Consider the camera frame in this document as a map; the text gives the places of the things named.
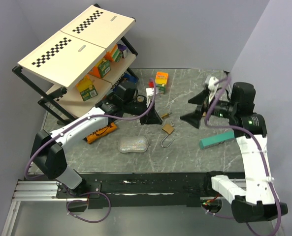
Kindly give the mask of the large brass padlock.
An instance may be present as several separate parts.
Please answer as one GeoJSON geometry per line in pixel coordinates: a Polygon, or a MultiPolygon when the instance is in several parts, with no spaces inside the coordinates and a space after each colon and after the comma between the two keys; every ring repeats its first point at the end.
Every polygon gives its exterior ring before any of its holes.
{"type": "Polygon", "coordinates": [[[168,145],[165,145],[164,142],[166,138],[173,133],[175,130],[174,128],[174,123],[171,121],[170,123],[166,123],[163,127],[162,130],[166,133],[165,137],[161,140],[161,147],[163,148],[168,148],[170,145],[173,143],[175,139],[172,139],[168,145]]]}

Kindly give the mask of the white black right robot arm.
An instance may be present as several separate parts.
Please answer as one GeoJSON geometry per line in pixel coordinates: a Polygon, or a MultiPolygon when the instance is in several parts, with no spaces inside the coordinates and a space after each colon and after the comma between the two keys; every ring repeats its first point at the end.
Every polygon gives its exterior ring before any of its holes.
{"type": "Polygon", "coordinates": [[[238,223],[281,221],[288,213],[286,203],[280,202],[273,186],[267,154],[267,129],[262,115],[254,112],[256,90],[252,84],[234,84],[228,101],[220,100],[220,81],[212,77],[204,90],[188,102],[196,104],[194,112],[183,115],[181,120],[195,128],[200,121],[209,121],[210,116],[226,118],[228,127],[240,148],[245,173],[246,188],[242,189],[222,173],[211,172],[203,184],[209,196],[222,195],[231,205],[233,218],[238,223]]]}

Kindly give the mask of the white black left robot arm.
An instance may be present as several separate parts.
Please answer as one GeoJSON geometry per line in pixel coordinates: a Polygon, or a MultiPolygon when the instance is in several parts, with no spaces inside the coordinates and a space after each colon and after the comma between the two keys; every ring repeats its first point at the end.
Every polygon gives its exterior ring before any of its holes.
{"type": "Polygon", "coordinates": [[[94,105],[83,116],[66,126],[46,132],[39,131],[34,140],[29,162],[34,163],[50,180],[57,180],[68,187],[68,192],[76,198],[84,195],[85,180],[71,168],[65,153],[70,146],[90,134],[106,127],[116,120],[136,120],[141,124],[162,124],[155,110],[156,87],[147,88],[142,101],[133,82],[125,81],[116,91],[94,105]]]}

